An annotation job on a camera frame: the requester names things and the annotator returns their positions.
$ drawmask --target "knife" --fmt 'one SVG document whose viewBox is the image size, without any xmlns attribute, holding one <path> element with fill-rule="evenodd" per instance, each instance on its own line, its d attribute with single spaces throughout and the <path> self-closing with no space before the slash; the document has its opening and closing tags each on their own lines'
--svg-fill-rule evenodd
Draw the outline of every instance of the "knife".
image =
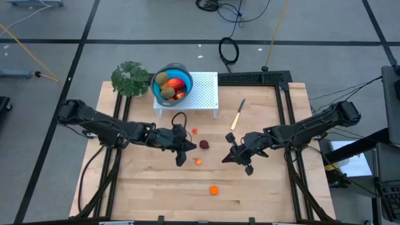
<svg viewBox="0 0 400 225">
<path fill-rule="evenodd" d="M 235 130 L 235 128 L 236 128 L 236 124 L 238 123 L 240 112 L 242 111 L 245 100 L 246 99 L 242 100 L 242 103 L 240 104 L 239 109 L 237 110 L 237 114 L 236 114 L 235 120 L 232 123 L 231 130 Z"/>
</svg>

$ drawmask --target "mango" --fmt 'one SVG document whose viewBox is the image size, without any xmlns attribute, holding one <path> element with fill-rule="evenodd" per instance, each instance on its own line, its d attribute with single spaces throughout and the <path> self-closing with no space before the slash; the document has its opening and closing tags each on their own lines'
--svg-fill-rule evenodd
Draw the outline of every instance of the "mango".
<svg viewBox="0 0 400 225">
<path fill-rule="evenodd" d="M 179 78 L 172 78 L 167 83 L 161 86 L 161 90 L 166 88 L 173 88 L 175 91 L 178 91 L 185 87 L 185 82 Z"/>
</svg>

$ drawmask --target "kiwi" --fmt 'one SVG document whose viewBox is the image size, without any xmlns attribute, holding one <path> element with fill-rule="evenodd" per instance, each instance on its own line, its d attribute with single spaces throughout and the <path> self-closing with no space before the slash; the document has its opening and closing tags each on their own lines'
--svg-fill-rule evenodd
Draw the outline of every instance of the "kiwi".
<svg viewBox="0 0 400 225">
<path fill-rule="evenodd" d="M 167 87 L 166 89 L 161 90 L 161 96 L 167 100 L 173 98 L 175 96 L 175 89 L 173 87 Z"/>
<path fill-rule="evenodd" d="M 169 80 L 169 77 L 166 72 L 160 72 L 159 74 L 156 75 L 156 78 L 154 79 L 156 84 L 158 84 L 160 86 L 167 83 L 168 80 Z"/>
</svg>

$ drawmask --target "wooden knife handle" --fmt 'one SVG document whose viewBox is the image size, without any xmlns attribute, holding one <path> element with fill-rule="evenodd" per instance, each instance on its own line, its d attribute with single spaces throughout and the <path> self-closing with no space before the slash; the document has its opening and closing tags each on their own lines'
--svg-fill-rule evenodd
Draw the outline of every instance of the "wooden knife handle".
<svg viewBox="0 0 400 225">
<path fill-rule="evenodd" d="M 239 115 L 240 115 L 240 112 L 238 112 L 236 114 L 235 120 L 233 121 L 232 126 L 231 126 L 231 130 L 235 130 L 236 124 L 238 123 L 238 120 L 239 120 Z"/>
</svg>

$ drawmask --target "gray floor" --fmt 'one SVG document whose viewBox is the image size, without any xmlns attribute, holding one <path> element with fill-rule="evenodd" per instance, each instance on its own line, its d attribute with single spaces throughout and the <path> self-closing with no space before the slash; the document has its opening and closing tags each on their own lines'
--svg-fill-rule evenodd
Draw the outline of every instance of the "gray floor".
<svg viewBox="0 0 400 225">
<path fill-rule="evenodd" d="M 23 39 L 80 39 L 94 0 L 64 0 L 62 8 L 46 9 L 16 25 L 11 31 Z M 238 4 L 238 0 L 226 1 Z M 266 1 L 244 0 L 245 19 L 258 15 Z M 387 39 L 400 41 L 400 2 L 369 0 Z M 237 28 L 234 39 L 270 40 L 284 1 L 271 0 L 265 15 Z M 35 9 L 0 2 L 0 23 L 5 26 Z M 213 39 L 231 33 L 233 25 L 216 12 L 200 11 L 192 1 L 101 0 L 88 39 Z M 379 41 L 364 5 L 359 0 L 291 1 L 279 30 L 285 41 Z M 0 79 L 0 95 L 12 98 L 14 109 L 0 129 L 0 224 L 12 223 L 23 198 L 34 164 L 54 113 L 77 44 L 27 44 L 45 65 L 61 78 Z M 269 46 L 240 45 L 233 72 L 259 71 Z M 400 47 L 391 47 L 400 60 Z M 227 55 L 233 54 L 224 47 Z M 68 98 L 88 105 L 98 101 L 101 83 L 123 61 L 142 62 L 154 73 L 170 62 L 190 71 L 226 73 L 218 45 L 203 44 L 86 44 L 72 80 Z M 295 82 L 306 83 L 310 98 L 345 89 L 380 76 L 388 65 L 382 46 L 282 46 L 274 47 L 270 70 L 290 70 Z M 0 68 L 40 70 L 17 44 L 0 44 Z M 315 108 L 338 96 L 312 101 Z M 382 84 L 377 81 L 351 99 L 362 113 L 361 122 L 349 131 L 368 135 L 387 126 Z M 330 135 L 331 139 L 346 139 Z M 57 127 L 24 222 L 68 217 L 86 140 Z M 371 219 L 370 199 L 341 189 L 331 190 L 337 218 L 349 223 Z"/>
</svg>

